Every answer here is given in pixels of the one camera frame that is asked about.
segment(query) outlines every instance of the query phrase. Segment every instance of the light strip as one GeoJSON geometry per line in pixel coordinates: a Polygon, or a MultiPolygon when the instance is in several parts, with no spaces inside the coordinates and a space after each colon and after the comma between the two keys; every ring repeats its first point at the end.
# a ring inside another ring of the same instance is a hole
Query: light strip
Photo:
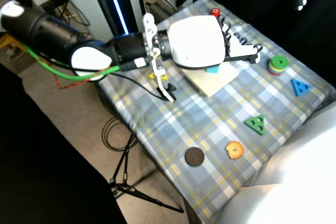
{"type": "Polygon", "coordinates": [[[122,27],[124,28],[125,34],[128,34],[128,29],[127,29],[124,17],[122,16],[118,0],[113,0],[113,2],[114,2],[114,5],[115,5],[115,8],[117,9],[117,12],[118,12],[122,27]]]}

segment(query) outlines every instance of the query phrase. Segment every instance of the table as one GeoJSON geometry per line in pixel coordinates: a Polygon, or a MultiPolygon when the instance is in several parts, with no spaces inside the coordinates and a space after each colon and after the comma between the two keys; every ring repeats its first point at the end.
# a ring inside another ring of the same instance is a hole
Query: table
{"type": "MultiPolygon", "coordinates": [[[[182,18],[208,15],[219,7],[234,32],[248,44],[261,43],[261,62],[250,65],[232,62],[239,76],[211,98],[201,96],[168,60],[164,62],[169,82],[177,87],[175,103],[147,94],[132,82],[109,76],[99,82],[101,91],[137,135],[141,144],[205,223],[214,223],[218,211],[284,144],[318,108],[336,98],[336,90],[303,63],[289,55],[263,34],[245,23],[214,0],[198,0],[158,25],[166,29],[182,18]],[[281,54],[290,67],[279,77],[270,75],[266,66],[271,57],[281,54]],[[308,83],[312,88],[296,97],[290,80],[308,83]],[[244,124],[257,115],[265,116],[265,134],[259,135],[244,124]],[[229,159],[225,147],[240,141],[243,157],[229,159]],[[199,167],[189,166],[186,150],[197,146],[205,154],[199,167]]],[[[128,77],[156,92],[148,79],[151,68],[129,71],[128,77]]]]}

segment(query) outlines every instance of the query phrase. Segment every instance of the checkered tablecloth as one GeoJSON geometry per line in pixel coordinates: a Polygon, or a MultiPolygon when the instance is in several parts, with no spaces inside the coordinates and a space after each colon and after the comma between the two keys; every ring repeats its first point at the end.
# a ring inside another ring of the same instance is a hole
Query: checkered tablecloth
{"type": "MultiPolygon", "coordinates": [[[[219,7],[234,32],[248,44],[261,43],[261,62],[232,62],[239,76],[211,98],[201,96],[171,60],[164,62],[169,82],[177,87],[177,101],[161,101],[132,82],[109,76],[99,86],[117,108],[162,171],[205,223],[214,223],[218,211],[255,174],[274,152],[324,103],[335,98],[335,89],[316,73],[289,55],[263,34],[213,0],[198,0],[158,25],[166,29],[177,20],[208,15],[219,7]],[[279,77],[266,66],[274,55],[289,59],[290,67],[279,77]],[[312,88],[296,97],[290,80],[312,88]],[[244,124],[250,117],[265,116],[265,134],[244,124]],[[238,160],[228,158],[229,141],[240,141],[245,149],[238,160]],[[187,165],[184,154],[192,146],[201,148],[201,166],[187,165]]],[[[151,68],[124,73],[157,93],[148,79],[151,68]]]]}

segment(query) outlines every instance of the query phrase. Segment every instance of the stacked rings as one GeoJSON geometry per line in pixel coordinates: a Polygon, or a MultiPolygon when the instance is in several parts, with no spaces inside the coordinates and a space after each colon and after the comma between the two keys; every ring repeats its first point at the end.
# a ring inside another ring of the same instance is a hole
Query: stacked rings
{"type": "Polygon", "coordinates": [[[270,74],[273,74],[274,76],[279,76],[283,72],[286,71],[286,69],[289,66],[288,60],[281,55],[275,55],[268,63],[267,71],[270,74]]]}

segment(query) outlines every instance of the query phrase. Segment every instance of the tripod stand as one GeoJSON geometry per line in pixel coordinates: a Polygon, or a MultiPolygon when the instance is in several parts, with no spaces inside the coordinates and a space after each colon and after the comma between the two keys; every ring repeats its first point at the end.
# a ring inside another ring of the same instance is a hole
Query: tripod stand
{"type": "Polygon", "coordinates": [[[128,153],[130,151],[130,144],[132,142],[132,137],[133,137],[133,135],[130,136],[130,139],[128,140],[127,145],[125,147],[125,150],[122,153],[122,156],[121,156],[121,158],[119,160],[119,163],[117,165],[117,169],[115,170],[113,177],[110,179],[109,185],[110,185],[110,188],[111,188],[113,194],[117,195],[117,193],[121,191],[125,194],[129,194],[129,195],[132,195],[134,197],[137,197],[137,198],[149,201],[151,203],[157,204],[160,207],[165,207],[165,208],[174,210],[176,212],[183,213],[184,212],[183,209],[178,209],[178,208],[166,205],[166,204],[162,203],[161,201],[159,201],[157,199],[154,199],[154,198],[136,190],[133,186],[127,184],[128,153]],[[125,164],[124,164],[124,174],[123,174],[122,183],[117,183],[116,182],[117,174],[119,172],[119,169],[120,169],[121,164],[122,164],[124,159],[125,159],[125,164]]]}

